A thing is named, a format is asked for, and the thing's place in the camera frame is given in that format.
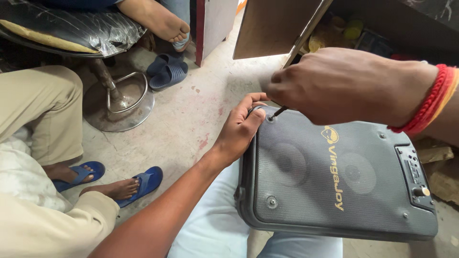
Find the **slide sandal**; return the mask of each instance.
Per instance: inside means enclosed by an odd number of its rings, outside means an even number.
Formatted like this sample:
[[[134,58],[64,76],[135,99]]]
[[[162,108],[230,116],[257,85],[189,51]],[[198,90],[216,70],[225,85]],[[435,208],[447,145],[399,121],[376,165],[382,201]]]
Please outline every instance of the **slide sandal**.
[[[166,65],[183,62],[184,59],[185,55],[183,53],[159,54],[154,62],[148,66],[146,73],[153,77],[160,73]]]
[[[85,165],[90,167],[90,168],[92,168],[94,171],[86,170],[85,168],[83,168]],[[68,189],[70,189],[72,187],[75,187],[77,185],[83,185],[83,184],[94,182],[94,181],[100,179],[105,174],[105,166],[104,166],[104,164],[102,164],[100,162],[97,162],[97,161],[88,161],[88,162],[85,162],[85,163],[83,163],[83,164],[81,164],[79,166],[70,167],[70,169],[75,171],[78,174],[78,176],[71,183],[67,183],[65,181],[58,180],[58,179],[52,180],[52,182],[53,182],[53,184],[56,187],[56,190],[58,192],[62,192],[62,191],[68,190]],[[83,179],[85,177],[87,177],[88,175],[90,175],[90,174],[94,176],[92,178],[92,180],[90,180],[88,182],[82,182]]]
[[[160,73],[150,80],[150,88],[154,91],[161,91],[172,85],[183,81],[188,73],[188,65],[185,62],[166,65]]]
[[[137,193],[133,194],[131,198],[126,200],[115,200],[120,208],[133,203],[135,200],[142,198],[158,188],[162,181],[162,169],[160,167],[151,167],[145,171],[145,173],[140,173],[132,178],[137,178],[139,180],[139,188],[137,188]]]

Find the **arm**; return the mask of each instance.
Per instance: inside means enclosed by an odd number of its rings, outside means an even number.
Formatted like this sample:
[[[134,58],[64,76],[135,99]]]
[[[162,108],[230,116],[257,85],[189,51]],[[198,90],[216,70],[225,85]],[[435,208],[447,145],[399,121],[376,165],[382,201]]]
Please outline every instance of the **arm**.
[[[217,175],[247,149],[265,112],[248,110],[269,100],[251,93],[229,113],[213,147],[169,189],[147,207],[116,228],[90,258],[164,258],[194,206]]]
[[[324,48],[276,72],[264,91],[315,124],[369,121],[405,125],[437,77],[437,67],[371,53]],[[459,94],[423,133],[459,146]]]

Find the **hand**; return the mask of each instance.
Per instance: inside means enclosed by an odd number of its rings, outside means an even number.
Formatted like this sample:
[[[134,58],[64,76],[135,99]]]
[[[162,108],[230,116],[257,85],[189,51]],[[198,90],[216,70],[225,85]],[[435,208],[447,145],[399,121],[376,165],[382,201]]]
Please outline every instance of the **hand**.
[[[263,90],[315,124],[361,120],[398,127],[414,116],[437,73],[421,62],[324,48],[276,72]]]
[[[265,93],[249,93],[229,113],[220,135],[210,150],[218,155],[218,159],[225,167],[236,161],[247,150],[266,116],[263,109],[257,109],[247,117],[248,111],[253,107],[266,105],[260,101],[268,100],[270,99]]]

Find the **plastic wrap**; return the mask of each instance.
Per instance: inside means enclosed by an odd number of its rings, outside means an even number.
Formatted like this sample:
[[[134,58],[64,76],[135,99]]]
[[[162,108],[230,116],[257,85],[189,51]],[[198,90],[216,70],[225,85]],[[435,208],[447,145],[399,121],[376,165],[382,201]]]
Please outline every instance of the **plastic wrap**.
[[[116,7],[62,10],[25,0],[0,0],[0,20],[98,50],[103,56],[126,51],[146,31]]]

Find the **chair base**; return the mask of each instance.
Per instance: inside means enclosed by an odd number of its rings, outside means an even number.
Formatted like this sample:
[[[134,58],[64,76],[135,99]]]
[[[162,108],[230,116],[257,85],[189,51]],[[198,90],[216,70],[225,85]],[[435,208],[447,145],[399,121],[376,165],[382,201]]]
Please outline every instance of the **chair base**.
[[[134,104],[143,93],[144,81],[136,76],[116,83],[121,97],[112,99],[111,109],[122,110]],[[100,82],[92,85],[83,97],[83,116],[86,121],[104,132],[123,132],[141,124],[150,115],[155,97],[148,89],[144,99],[133,109],[114,114],[107,109],[107,89]]]

